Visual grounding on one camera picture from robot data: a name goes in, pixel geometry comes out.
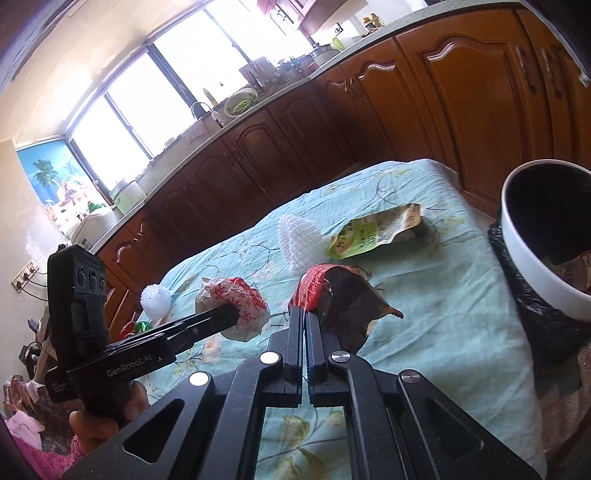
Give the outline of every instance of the human hand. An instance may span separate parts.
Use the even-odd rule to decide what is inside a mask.
[[[129,392],[129,398],[123,407],[123,415],[127,420],[133,420],[149,406],[146,387],[134,380]],[[119,426],[115,420],[86,410],[70,413],[70,426],[87,455],[119,431]]]

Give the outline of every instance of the black garbage bag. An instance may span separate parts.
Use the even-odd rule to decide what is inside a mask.
[[[509,256],[501,229],[501,215],[488,238],[517,303],[519,319],[531,345],[534,365],[548,367],[576,354],[591,339],[591,322],[575,320],[543,300],[524,280]]]

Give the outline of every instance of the tiled wall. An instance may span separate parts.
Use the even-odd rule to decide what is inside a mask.
[[[46,215],[10,140],[0,142],[0,205],[0,381],[4,383],[13,374],[26,377],[18,354],[34,340],[27,320],[39,320],[45,308],[45,302],[17,293],[10,282],[32,258],[46,272],[47,257],[65,241]],[[45,283],[46,277],[36,275],[35,281]],[[45,288],[29,284],[27,290],[47,298]]]

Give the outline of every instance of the red and white wrapper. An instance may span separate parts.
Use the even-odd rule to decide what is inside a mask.
[[[222,332],[230,340],[247,342],[260,335],[271,318],[269,306],[256,288],[241,278],[202,278],[201,290],[195,298],[195,313],[206,312],[223,303],[238,307],[238,323]]]

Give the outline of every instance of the red wrapper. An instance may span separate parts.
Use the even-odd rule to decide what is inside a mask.
[[[365,280],[356,268],[318,264],[301,278],[288,309],[316,311],[320,328],[334,331],[343,350],[357,353],[378,319],[388,314],[403,318]]]

